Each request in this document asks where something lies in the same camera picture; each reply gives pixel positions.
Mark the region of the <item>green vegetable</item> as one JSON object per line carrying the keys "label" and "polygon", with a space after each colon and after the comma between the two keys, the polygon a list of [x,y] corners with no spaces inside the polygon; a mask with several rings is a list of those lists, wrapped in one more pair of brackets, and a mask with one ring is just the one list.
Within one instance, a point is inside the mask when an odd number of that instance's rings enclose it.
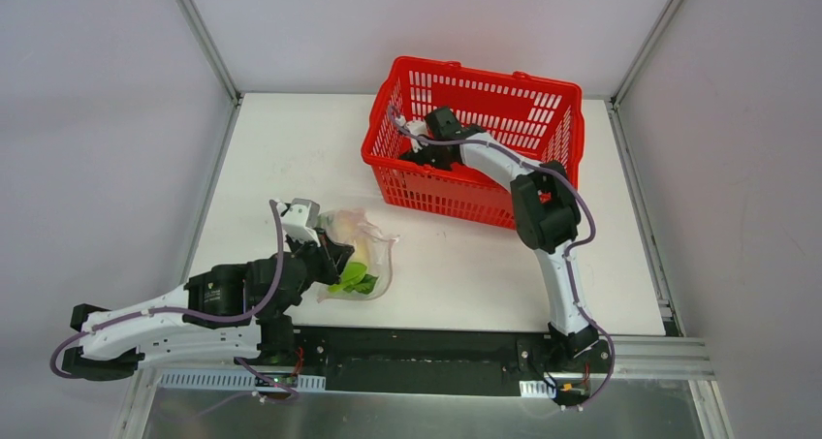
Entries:
{"label": "green vegetable", "polygon": [[340,276],[340,281],[330,285],[328,291],[332,294],[361,294],[370,295],[378,277],[368,271],[368,266],[359,262],[349,262]]}

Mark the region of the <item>clear pink zip top bag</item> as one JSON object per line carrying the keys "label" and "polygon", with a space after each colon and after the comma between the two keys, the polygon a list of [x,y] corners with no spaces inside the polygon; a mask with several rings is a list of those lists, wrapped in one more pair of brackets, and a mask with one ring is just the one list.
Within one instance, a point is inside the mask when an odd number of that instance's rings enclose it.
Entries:
{"label": "clear pink zip top bag", "polygon": [[353,246],[354,253],[340,274],[340,282],[320,290],[317,301],[369,301],[383,296],[393,280],[392,251],[398,236],[385,234],[361,208],[327,211],[319,220],[330,239]]}

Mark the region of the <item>white daikon radish toy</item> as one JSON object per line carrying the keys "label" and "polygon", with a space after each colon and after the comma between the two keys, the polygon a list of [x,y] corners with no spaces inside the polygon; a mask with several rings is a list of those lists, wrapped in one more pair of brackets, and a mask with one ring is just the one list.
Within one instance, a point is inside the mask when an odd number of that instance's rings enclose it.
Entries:
{"label": "white daikon radish toy", "polygon": [[366,269],[371,267],[371,241],[365,238],[358,238],[353,242],[354,253],[352,254],[349,263],[360,264]]}

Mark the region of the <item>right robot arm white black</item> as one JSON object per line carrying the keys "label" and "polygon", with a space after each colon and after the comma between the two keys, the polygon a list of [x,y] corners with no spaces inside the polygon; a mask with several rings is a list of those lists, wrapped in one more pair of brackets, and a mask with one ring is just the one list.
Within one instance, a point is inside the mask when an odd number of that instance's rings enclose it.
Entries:
{"label": "right robot arm white black", "polygon": [[545,281],[552,362],[565,371],[585,363],[600,328],[585,303],[576,249],[594,239],[596,228],[563,165],[521,155],[480,126],[461,124],[447,107],[408,120],[390,106],[389,118],[422,151],[443,151],[510,194],[518,237],[534,251]]}

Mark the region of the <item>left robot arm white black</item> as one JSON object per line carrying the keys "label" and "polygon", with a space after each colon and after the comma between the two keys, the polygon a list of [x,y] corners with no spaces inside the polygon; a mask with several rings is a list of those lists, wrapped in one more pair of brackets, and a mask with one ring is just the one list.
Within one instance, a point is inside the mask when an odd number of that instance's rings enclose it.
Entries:
{"label": "left robot arm white black", "polygon": [[326,233],[317,242],[285,241],[284,252],[215,266],[141,304],[121,310],[76,305],[70,323],[76,335],[55,351],[52,370],[68,379],[105,382],[170,362],[297,362],[287,310],[300,305],[313,284],[340,283],[355,248]]}

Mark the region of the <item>red plastic shopping basket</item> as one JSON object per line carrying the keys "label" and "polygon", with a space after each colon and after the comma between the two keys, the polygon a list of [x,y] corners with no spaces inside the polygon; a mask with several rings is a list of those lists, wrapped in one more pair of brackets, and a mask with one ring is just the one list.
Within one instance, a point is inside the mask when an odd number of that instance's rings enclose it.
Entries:
{"label": "red plastic shopping basket", "polygon": [[388,204],[513,229],[527,202],[571,202],[582,101],[572,82],[400,56],[361,154]]}

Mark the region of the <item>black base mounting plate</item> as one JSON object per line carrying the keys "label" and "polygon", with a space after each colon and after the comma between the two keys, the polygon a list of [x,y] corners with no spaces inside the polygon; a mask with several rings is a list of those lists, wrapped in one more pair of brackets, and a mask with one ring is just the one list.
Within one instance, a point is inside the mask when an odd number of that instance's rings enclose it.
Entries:
{"label": "black base mounting plate", "polygon": [[550,333],[297,326],[247,362],[270,373],[319,376],[329,392],[588,396],[612,366],[604,340],[572,356]]}

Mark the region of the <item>right aluminium frame post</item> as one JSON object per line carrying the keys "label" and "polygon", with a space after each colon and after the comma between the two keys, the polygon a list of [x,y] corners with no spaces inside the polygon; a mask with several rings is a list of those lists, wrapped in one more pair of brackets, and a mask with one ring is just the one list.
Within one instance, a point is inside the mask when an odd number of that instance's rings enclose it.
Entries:
{"label": "right aluminium frame post", "polygon": [[632,90],[640,74],[646,67],[652,54],[662,40],[667,29],[674,21],[676,15],[684,5],[686,0],[667,0],[664,4],[658,18],[651,26],[648,35],[644,39],[642,45],[633,61],[631,62],[627,72],[620,81],[616,91],[611,97],[611,103],[617,109]]}

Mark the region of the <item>aluminium frame post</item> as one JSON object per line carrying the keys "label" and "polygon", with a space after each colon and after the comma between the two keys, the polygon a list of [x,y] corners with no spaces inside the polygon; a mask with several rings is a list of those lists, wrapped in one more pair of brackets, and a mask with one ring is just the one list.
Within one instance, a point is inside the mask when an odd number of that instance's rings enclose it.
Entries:
{"label": "aluminium frame post", "polygon": [[175,1],[212,72],[215,74],[223,90],[232,101],[232,104],[234,106],[238,106],[241,99],[241,92],[237,88],[228,66],[219,52],[212,35],[208,31],[205,20],[195,0]]}
{"label": "aluminium frame post", "polygon": [[667,29],[674,21],[676,15],[684,5],[686,0],[667,0],[664,4],[658,18],[651,26],[648,35],[644,39],[642,45],[633,61],[631,62],[627,72],[620,81],[616,91],[611,97],[611,103],[617,109],[632,90],[640,74],[646,67],[652,54],[662,40]]}

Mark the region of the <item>left aluminium frame post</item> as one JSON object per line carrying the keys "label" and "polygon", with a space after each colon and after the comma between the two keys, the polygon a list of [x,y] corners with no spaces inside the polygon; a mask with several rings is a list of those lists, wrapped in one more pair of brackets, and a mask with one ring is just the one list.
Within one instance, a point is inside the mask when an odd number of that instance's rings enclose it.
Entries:
{"label": "left aluminium frame post", "polygon": [[234,106],[238,106],[241,99],[241,92],[237,88],[228,66],[219,52],[212,35],[208,31],[205,20],[195,0],[175,1],[212,72],[215,74],[223,90],[232,101],[232,104]]}

